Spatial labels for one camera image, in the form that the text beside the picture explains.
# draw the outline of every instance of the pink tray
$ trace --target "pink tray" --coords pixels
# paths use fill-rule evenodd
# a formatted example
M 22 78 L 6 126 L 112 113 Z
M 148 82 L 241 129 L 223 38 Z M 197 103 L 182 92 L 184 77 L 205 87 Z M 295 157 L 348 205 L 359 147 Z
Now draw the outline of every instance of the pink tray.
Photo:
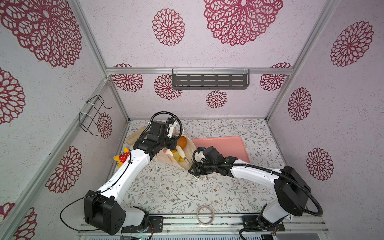
M 196 147 L 214 147 L 223 157 L 237 157 L 249 162 L 249 157 L 241 137 L 210 137 L 192 139 Z

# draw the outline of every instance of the table surface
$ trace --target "table surface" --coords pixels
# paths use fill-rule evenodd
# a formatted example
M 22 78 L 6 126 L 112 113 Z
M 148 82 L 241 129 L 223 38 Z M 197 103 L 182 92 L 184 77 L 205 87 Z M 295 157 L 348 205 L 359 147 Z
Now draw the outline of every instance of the table surface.
M 127 135 L 146 126 L 147 122 L 132 120 Z M 182 120 L 182 125 L 190 139 L 239 136 L 252 164 L 284 167 L 263 119 Z M 215 213 L 249 213 L 259 212 L 262 206 L 275 198 L 275 191 L 261 184 L 220 174 L 197 180 L 187 170 L 153 158 L 136 177 L 121 206 L 141 207 L 152 214 L 196 213 L 202 205 L 209 205 Z

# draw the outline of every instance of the aluminum frame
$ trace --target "aluminum frame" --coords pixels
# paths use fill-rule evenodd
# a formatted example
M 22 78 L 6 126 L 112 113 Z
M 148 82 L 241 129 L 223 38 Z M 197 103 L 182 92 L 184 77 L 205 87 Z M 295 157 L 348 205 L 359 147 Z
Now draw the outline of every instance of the aluminum frame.
M 153 214 L 149 216 L 162 216 L 163 231 L 156 235 L 206 235 L 206 234 L 238 234 L 243 228 L 242 216 L 255 214 L 215 214 L 212 225 L 202 227 L 199 225 L 196 214 Z M 209 219 L 210 214 L 200 214 L 199 218 Z M 293 216 L 292 220 L 283 220 L 285 231 L 279 234 L 290 233 L 329 233 L 322 217 L 303 214 L 301 217 Z M 88 224 L 82 224 L 80 229 L 89 230 L 94 228 Z M 272 232 L 244 232 L 244 236 L 254 234 L 270 234 Z M 107 233 L 98 230 L 94 232 L 78 232 L 78 236 L 97 235 L 109 236 Z M 150 233 L 140 233 L 140 235 L 150 235 Z
M 76 17 L 76 20 L 79 24 L 79 27 L 82 31 L 82 36 L 86 39 L 89 47 L 91 48 L 91 52 L 96 60 L 96 63 L 99 67 L 99 70 L 100 72 L 103 74 L 103 76 L 106 78 L 106 79 L 109 79 L 112 83 L 112 86 L 113 86 L 113 96 L 119 106 L 119 109 L 120 109 L 120 112 L 123 114 L 126 122 L 129 122 L 129 116 L 128 116 L 128 113 L 121 101 L 121 98 L 119 96 L 119 94 L 117 93 L 117 90 L 116 90 L 116 87 L 113 83 L 113 81 L 111 80 L 111 77 L 109 76 L 109 74 L 107 73 L 107 70 L 106 70 L 106 66 L 105 66 L 105 63 L 104 63 L 104 59 L 103 59 L 103 56 L 101 55 L 100 53 L 100 50 L 99 50 L 99 47 L 96 43 L 96 40 L 95 38 L 93 37 L 93 34 L 92 34 L 92 31 L 91 31 L 91 28 L 89 27 L 89 24 L 88 24 L 88 21 L 87 19 L 85 18 L 85 15 L 84 15 L 84 12 L 81 8 L 81 5 L 79 3 L 78 0 L 68 0 L 68 3 L 72 9 L 72 12 L 74 14 L 74 16 Z
M 108 74 L 291 74 L 293 68 L 112 68 L 106 69 Z
M 81 6 L 77 0 L 68 0 L 68 3 L 79 23 L 80 29 L 83 33 L 83 37 L 85 38 L 89 47 L 91 48 L 91 52 L 95 57 L 98 68 L 100 72 L 103 74 L 103 80 L 101 80 L 99 85 L 96 87 L 91 97 L 101 94 L 108 86 L 111 86 L 112 95 L 118 104 L 120 112 L 122 113 L 123 117 L 126 120 L 126 125 L 128 125 L 129 116 L 124 108 L 124 105 L 120 99 L 120 96 L 116 91 L 116 88 L 113 82 L 110 80 L 110 76 L 106 72 L 104 60 L 97 47 L 96 41 L 93 38 L 93 35 L 89 28 L 87 20 L 84 17 L 84 13 L 81 9 Z M 83 108 L 80 111 L 84 113 L 89 113 L 91 109 L 92 109 L 92 105 L 84 104 Z M 80 120 L 83 121 L 85 117 L 86 115 L 84 114 Z M 78 117 L 76 115 L 76 118 L 72 121 L 71 125 L 66 130 L 64 135 L 61 137 L 59 142 L 55 145 L 51 154 L 47 157 L 43 165 L 39 168 L 35 176 L 32 178 L 32 180 L 29 182 L 27 187 L 21 193 L 20 197 L 17 199 L 15 203 L 15 206 L 9 212 L 7 218 L 5 218 L 5 220 L 2 222 L 0 226 L 0 240 L 6 240 L 6 239 L 12 238 L 14 232 L 16 231 L 18 226 L 20 226 L 27 211 L 29 210 L 30 204 L 33 202 L 33 199 L 37 195 L 41 186 L 43 186 L 45 182 L 48 180 L 51 172 L 57 166 L 63 154 L 68 149 L 70 143 L 76 137 L 79 129 L 80 127 L 78 125 Z
M 293 64 L 292 74 L 288 76 L 283 82 L 277 97 L 275 98 L 273 104 L 271 105 L 268 111 L 268 114 L 266 116 L 267 122 L 272 119 L 282 100 L 285 98 L 287 92 L 294 83 L 296 76 L 303 68 L 305 61 L 308 59 L 309 54 L 311 53 L 317 40 L 320 38 L 322 32 L 324 31 L 325 26 L 327 25 L 328 21 L 336 10 L 338 2 L 339 0 L 327 0 L 327 2 L 325 3 L 323 9 L 321 10 L 320 16 L 317 18 L 316 23 L 312 28 L 309 37 L 307 38 L 303 48 L 300 51 L 299 56 Z
M 275 134 L 274 134 L 273 131 L 272 131 L 271 125 L 267 122 L 267 120 L 266 120 L 266 125 L 267 125 L 267 127 L 268 127 L 268 129 L 269 129 L 269 132 L 270 132 L 271 135 L 272 135 L 273 140 L 275 141 L 275 145 L 276 145 L 276 147 L 277 147 L 277 151 L 279 151 L 279 154 L 280 154 L 280 156 L 281 156 L 281 159 L 283 160 L 283 163 L 284 163 L 286 166 L 289 166 L 289 164 L 287 163 L 287 161 L 286 161 L 285 158 L 284 158 L 283 151 L 281 150 L 281 147 L 280 147 L 280 143 L 279 143 L 279 141 L 277 140 L 277 138 L 275 137 Z
M 108 80 L 103 79 L 93 92 L 92 97 L 101 94 L 107 87 Z M 89 113 L 91 110 L 92 105 L 85 103 L 80 112 Z M 86 116 L 86 114 L 83 114 L 80 120 L 84 121 Z M 7 218 L 5 218 L 0 226 L 0 240 L 11 239 L 17 228 L 20 226 L 30 208 L 30 204 L 33 202 L 33 199 L 39 192 L 40 188 L 48 180 L 54 168 L 59 164 L 65 151 L 68 149 L 69 145 L 79 132 L 80 127 L 78 121 L 78 115 L 76 115 L 67 131 L 65 131 L 64 135 L 55 145 L 43 165 L 39 168 L 35 176 L 17 199 L 15 206 L 11 209 Z

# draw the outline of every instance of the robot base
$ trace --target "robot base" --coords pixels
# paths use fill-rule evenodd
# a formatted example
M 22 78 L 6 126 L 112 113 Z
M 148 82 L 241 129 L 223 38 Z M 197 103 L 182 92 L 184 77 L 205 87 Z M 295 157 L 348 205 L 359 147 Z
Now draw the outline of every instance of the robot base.
M 242 220 L 243 220 L 244 228 L 258 228 L 258 227 L 260 227 L 260 225 L 258 223 L 258 215 L 242 216 Z M 284 227 L 283 222 L 280 222 L 278 225 L 276 225 L 274 227 L 267 228 L 265 230 L 267 230 L 268 232 L 275 232 L 277 230 L 279 232 L 283 232 L 283 231 L 285 231 L 285 227 Z
M 152 223 L 154 226 L 154 233 L 155 232 L 162 232 L 163 231 L 163 219 L 164 217 L 149 217 L 149 223 Z M 127 226 L 123 227 L 121 229 L 123 233 L 138 233 L 139 231 L 136 230 L 135 226 Z M 152 227 L 149 226 L 145 231 L 143 232 L 151 232 Z

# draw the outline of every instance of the wall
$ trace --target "wall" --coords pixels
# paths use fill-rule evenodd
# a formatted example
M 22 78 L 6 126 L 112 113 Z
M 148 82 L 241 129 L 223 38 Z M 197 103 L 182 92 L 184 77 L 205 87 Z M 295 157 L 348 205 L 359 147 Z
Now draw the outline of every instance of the wall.
M 291 67 L 324 3 L 80 0 L 109 67 Z M 252 75 L 246 91 L 210 94 L 174 91 L 169 76 L 158 77 L 114 78 L 130 117 L 160 110 L 182 118 L 264 117 L 285 79 Z
M 0 1 L 0 224 L 102 80 L 66 1 Z
M 79 235 L 78 232 L 64 226 L 59 218 L 60 211 L 85 196 L 89 190 L 97 191 L 106 181 L 108 170 L 115 162 L 113 155 L 119 145 L 125 120 L 110 88 L 105 89 L 101 96 L 105 100 L 105 106 L 111 109 L 100 108 L 103 117 L 97 114 L 95 118 L 95 121 L 100 123 L 99 128 L 94 123 L 91 124 L 91 132 L 98 136 L 80 130 L 58 167 L 31 203 L 37 215 L 36 226 L 30 227 L 33 229 L 31 234 L 34 235 L 32 240 L 75 239 L 75 236 Z M 90 115 L 94 116 L 95 111 L 92 110 Z M 69 226 L 80 229 L 80 224 L 84 223 L 83 201 L 69 206 L 63 212 L 63 219 Z
M 341 1 L 270 121 L 333 239 L 384 234 L 383 11 L 380 0 Z
M 113 75 L 112 79 L 120 81 L 131 76 Z M 173 90 L 168 88 L 171 75 L 144 74 L 139 91 L 118 87 L 118 93 L 131 118 L 149 118 L 158 111 L 170 111 L 180 118 L 263 118 L 278 90 L 262 89 L 254 83 L 260 78 L 252 74 L 246 90 Z

